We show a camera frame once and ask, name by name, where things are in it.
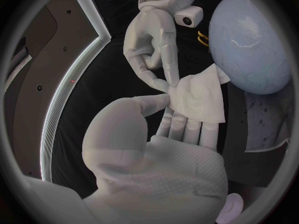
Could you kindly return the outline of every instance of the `black fabric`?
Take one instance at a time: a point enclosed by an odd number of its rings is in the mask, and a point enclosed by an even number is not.
[[[96,179],[82,159],[82,141],[95,115],[109,103],[123,97],[157,95],[133,72],[123,55],[124,37],[138,14],[138,0],[94,0],[105,19],[113,40],[92,62],[73,90],[57,128],[52,153],[53,183],[75,190],[82,198],[96,189]],[[208,49],[197,40],[199,30],[208,33],[208,22],[221,0],[196,0],[205,19],[195,29],[177,26],[180,77],[202,72],[213,64]],[[154,71],[162,79],[163,69]],[[155,135],[163,111],[150,117],[148,140]],[[226,124],[220,125],[219,147],[223,147]]]

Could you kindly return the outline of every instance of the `robotic hand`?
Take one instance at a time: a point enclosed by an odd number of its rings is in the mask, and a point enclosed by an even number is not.
[[[213,224],[221,212],[223,158],[215,146],[196,145],[200,124],[172,114],[169,101],[167,94],[119,99],[91,122],[82,154],[98,190],[84,202],[102,223]],[[147,142],[145,117],[164,108]]]
[[[124,55],[136,75],[150,87],[168,92],[179,82],[176,28],[177,24],[196,27],[202,20],[194,0],[139,0],[140,13],[128,27]],[[150,70],[164,68],[167,81]]]

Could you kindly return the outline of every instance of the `white tissue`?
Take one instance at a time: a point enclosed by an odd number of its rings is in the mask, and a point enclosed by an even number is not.
[[[183,116],[207,123],[224,123],[224,107],[221,84],[230,78],[215,64],[197,75],[180,79],[176,87],[170,87],[169,107]]]

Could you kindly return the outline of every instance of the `light blue ball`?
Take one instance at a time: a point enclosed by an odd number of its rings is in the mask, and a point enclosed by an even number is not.
[[[281,90],[291,79],[284,49],[272,26],[249,0],[223,0],[209,27],[212,57],[240,89]]]

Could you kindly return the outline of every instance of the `camera lens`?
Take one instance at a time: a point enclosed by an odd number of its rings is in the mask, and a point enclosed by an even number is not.
[[[189,17],[184,17],[183,22],[188,26],[192,25],[192,21]]]

